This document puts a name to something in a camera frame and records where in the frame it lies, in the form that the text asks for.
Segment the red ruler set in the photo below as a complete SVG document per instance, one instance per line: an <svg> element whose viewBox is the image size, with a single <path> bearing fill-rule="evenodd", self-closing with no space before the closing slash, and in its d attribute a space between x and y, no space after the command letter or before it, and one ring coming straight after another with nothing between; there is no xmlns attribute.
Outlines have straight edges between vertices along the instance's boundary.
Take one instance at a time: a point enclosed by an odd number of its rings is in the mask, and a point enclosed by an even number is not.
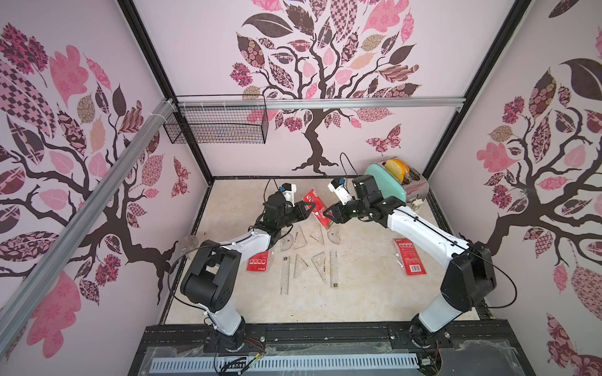
<svg viewBox="0 0 602 376"><path fill-rule="evenodd" d="M314 204L312 213L316 220L326 229L329 230L333 224L332 220L324 215L326 205L323 200L319 197L317 191L312 188L303 198L303 201Z"/></svg>
<svg viewBox="0 0 602 376"><path fill-rule="evenodd" d="M246 270L252 273L264 273L268 271L269 260L271 253L269 251L260 252L257 255L252 256L247 261Z"/></svg>
<svg viewBox="0 0 602 376"><path fill-rule="evenodd" d="M415 245L406 238L394 239L401 265L408 276L426 275L426 270L415 249Z"/></svg>

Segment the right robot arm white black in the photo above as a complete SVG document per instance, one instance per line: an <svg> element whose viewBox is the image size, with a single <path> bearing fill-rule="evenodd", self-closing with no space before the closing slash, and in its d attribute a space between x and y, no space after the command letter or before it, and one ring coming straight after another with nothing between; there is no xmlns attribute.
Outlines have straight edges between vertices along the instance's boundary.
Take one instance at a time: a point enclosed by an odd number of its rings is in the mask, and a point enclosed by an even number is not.
<svg viewBox="0 0 602 376"><path fill-rule="evenodd" d="M326 218L337 224L353 218L376 222L419 246L445 270L440 293L412 318L409 328L413 343L427 348L449 323L495 290L496 272L507 273L493 263L485 244L458 238L427 222L400 198L384 197L374 176L361 175L352 183L355 194L344 178L329 183L339 201L324 210Z"/></svg>

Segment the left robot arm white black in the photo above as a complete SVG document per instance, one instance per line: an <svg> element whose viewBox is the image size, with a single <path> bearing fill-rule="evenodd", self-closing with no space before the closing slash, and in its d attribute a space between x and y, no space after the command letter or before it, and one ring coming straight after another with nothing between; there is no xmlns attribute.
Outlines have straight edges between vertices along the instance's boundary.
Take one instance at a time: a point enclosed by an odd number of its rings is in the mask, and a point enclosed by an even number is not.
<svg viewBox="0 0 602 376"><path fill-rule="evenodd" d="M241 263L269 251L283 237L282 230L308 219L315 203L294 201L296 185L284 184L263 203L263 211L246 234L230 241L203 241L179 283L186 305L204 312L216 331L219 345L228 351L244 346L246 321L230 298Z"/></svg>

